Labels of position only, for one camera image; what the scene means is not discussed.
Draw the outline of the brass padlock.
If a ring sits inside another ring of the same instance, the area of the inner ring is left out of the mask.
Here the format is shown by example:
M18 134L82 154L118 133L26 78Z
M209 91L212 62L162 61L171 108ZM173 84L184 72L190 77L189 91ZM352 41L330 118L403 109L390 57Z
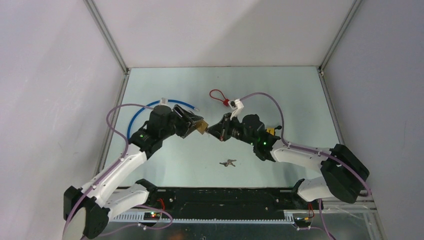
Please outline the brass padlock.
M195 128L196 128L196 130L201 134L201 135L203 135L206 131L207 131L207 128L208 128L208 126L209 126L209 124L204 120L204 119L202 119L202 120L199 120L196 124L195 124Z

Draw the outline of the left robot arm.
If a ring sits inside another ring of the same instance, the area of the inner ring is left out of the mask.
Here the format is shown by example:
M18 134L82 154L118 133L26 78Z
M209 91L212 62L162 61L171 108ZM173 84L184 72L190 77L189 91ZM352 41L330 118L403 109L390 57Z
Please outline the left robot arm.
M124 139L124 150L118 159L83 186L70 186L64 193L63 216L66 221L62 239L94 239L116 216L143 205L153 208L158 194L137 182L116 192L120 184L144 164L163 141L176 135L182 139L193 131L204 134L208 124L204 118L175 105L151 108L149 119L130 138Z

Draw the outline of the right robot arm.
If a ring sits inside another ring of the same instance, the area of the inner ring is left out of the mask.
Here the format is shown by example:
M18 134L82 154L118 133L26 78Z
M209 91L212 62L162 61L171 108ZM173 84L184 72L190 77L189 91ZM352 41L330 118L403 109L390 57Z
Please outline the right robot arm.
M206 132L221 142L231 138L250 144L254 154L262 161L294 164L320 173L313 179L297 181L291 194L291 204L304 209L310 202L335 197L353 204L363 183L370 175L365 165L345 145L337 143L332 148L313 148L284 143L269 133L256 114L246 115L242 121L226 113L220 122L209 126Z

